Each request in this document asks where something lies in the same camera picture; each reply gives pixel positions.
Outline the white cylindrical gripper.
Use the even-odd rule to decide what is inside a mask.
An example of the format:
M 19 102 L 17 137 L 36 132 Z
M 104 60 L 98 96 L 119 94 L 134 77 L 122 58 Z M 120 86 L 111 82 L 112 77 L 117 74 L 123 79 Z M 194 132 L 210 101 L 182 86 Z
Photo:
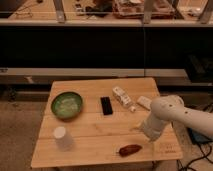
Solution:
M 143 132 L 150 141 L 156 141 L 163 133 L 168 121 L 157 118 L 154 114 L 150 114 L 141 124 L 134 125 L 131 131 Z

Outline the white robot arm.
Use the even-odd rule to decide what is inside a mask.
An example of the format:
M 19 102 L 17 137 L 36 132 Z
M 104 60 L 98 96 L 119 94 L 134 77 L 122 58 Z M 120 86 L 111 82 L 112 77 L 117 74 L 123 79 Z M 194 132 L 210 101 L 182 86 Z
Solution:
M 156 141 L 173 121 L 213 139 L 213 114 L 185 107 L 183 99 L 177 95 L 153 99 L 148 117 L 135 125 L 133 130 L 142 132 L 150 141 Z

